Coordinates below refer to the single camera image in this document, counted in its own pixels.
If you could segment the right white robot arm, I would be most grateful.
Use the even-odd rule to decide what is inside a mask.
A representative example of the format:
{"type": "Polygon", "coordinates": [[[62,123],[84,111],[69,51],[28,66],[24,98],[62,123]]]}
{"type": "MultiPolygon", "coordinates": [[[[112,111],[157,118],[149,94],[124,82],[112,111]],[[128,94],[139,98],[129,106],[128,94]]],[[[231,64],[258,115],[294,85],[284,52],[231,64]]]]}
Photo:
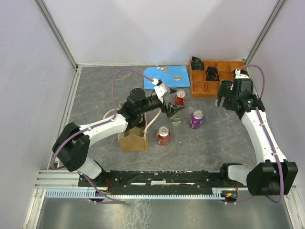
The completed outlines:
{"type": "Polygon", "coordinates": [[[287,195],[298,172],[289,162],[271,132],[262,100],[253,93],[250,78],[220,83],[215,105],[234,111],[245,126],[254,147],[257,165],[248,169],[238,163],[224,164],[219,182],[229,187],[235,181],[247,186],[253,196],[287,195]]]}

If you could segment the brown canvas bag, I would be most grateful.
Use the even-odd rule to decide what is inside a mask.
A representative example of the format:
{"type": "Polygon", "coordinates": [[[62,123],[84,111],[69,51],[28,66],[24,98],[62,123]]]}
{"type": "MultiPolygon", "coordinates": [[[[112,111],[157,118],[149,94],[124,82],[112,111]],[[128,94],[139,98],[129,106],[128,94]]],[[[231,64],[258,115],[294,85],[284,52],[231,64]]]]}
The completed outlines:
{"type": "Polygon", "coordinates": [[[161,110],[158,109],[158,113],[149,123],[147,120],[147,114],[144,114],[145,126],[142,128],[134,127],[128,131],[118,133],[118,142],[123,152],[146,151],[149,149],[148,128],[161,114],[161,110]]]}

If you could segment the cola glass bottle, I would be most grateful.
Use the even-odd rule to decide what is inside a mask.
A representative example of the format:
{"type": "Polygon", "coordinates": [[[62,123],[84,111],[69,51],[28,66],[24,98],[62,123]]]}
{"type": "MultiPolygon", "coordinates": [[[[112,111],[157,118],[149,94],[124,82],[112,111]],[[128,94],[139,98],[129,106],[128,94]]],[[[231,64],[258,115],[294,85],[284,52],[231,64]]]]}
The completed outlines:
{"type": "Polygon", "coordinates": [[[141,119],[136,125],[137,128],[142,128],[143,126],[145,126],[145,114],[141,114],[141,119]]]}

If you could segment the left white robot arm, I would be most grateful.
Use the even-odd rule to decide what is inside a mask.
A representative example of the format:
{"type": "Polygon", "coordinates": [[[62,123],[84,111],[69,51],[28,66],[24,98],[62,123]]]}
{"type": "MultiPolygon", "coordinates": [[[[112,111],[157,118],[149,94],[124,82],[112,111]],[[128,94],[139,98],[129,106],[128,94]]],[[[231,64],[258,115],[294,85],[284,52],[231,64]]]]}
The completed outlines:
{"type": "Polygon", "coordinates": [[[136,127],[148,111],[159,108],[167,117],[173,116],[183,108],[165,102],[165,97],[174,93],[175,89],[156,86],[154,94],[146,96],[143,89],[135,88],[112,116],[87,125],[67,124],[52,148],[53,158],[58,158],[68,171],[82,173],[95,186],[101,186],[105,174],[103,168],[88,157],[89,148],[104,138],[136,127]]]}

